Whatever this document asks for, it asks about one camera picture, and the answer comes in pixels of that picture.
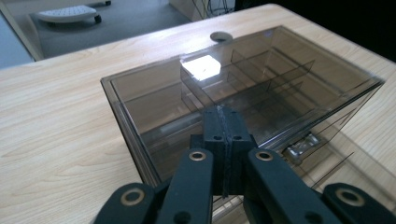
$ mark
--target white footrest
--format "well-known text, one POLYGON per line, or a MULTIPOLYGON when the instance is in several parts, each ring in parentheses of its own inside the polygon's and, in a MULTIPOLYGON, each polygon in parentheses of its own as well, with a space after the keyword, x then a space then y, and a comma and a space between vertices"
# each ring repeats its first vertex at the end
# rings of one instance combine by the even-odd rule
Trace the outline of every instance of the white footrest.
POLYGON ((95 17, 96 22, 102 21, 96 9, 86 6, 65 7, 56 10, 39 12, 36 15, 42 21, 55 23, 84 21, 92 17, 95 17))

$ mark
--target gray floor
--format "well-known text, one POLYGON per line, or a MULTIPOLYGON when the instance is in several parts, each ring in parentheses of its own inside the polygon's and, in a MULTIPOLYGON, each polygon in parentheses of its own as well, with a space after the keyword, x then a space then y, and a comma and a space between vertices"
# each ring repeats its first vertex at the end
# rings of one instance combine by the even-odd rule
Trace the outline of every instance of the gray floor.
POLYGON ((50 27, 46 22, 32 16, 45 58, 190 22, 170 6, 167 0, 115 0, 108 7, 105 4, 90 7, 99 12, 101 23, 95 24, 92 18, 50 27))

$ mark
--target dark background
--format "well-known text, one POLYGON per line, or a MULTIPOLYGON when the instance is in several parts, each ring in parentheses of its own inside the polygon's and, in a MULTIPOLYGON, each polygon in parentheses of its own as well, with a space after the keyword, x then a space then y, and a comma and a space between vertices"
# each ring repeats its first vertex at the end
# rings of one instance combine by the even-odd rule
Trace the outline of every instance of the dark background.
POLYGON ((268 3, 285 7, 396 62, 396 9, 392 1, 236 0, 235 11, 268 3))

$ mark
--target transparent plastic box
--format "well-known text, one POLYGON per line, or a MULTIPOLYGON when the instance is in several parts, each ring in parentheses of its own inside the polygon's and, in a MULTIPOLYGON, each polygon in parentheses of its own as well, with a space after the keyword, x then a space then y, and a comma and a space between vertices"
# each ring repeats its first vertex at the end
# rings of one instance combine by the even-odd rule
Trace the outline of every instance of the transparent plastic box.
MULTIPOLYGON (((364 155, 388 175, 388 187, 396 186, 393 174, 340 132, 382 84, 285 27, 102 79, 139 174, 151 186, 172 176, 191 134, 202 133, 202 111, 226 105, 243 116, 260 147, 284 156, 308 186, 320 191, 338 180, 364 181, 394 210, 391 192, 396 190, 359 173, 359 166, 347 172, 343 165, 353 161, 351 155, 364 155), (340 141, 354 146, 348 150, 355 153, 335 147, 340 141)), ((242 200, 216 198, 213 220, 224 221, 233 213, 243 219, 238 212, 243 209, 234 209, 242 200)))

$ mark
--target light wood tabletop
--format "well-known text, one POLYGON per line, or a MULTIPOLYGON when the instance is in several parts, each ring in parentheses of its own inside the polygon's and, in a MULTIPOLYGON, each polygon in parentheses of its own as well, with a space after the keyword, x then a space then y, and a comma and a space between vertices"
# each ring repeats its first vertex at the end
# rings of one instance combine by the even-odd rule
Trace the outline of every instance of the light wood tabletop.
POLYGON ((89 223, 140 181, 102 77, 278 25, 386 80, 343 131, 395 174, 396 64, 266 5, 0 71, 0 223, 89 223))

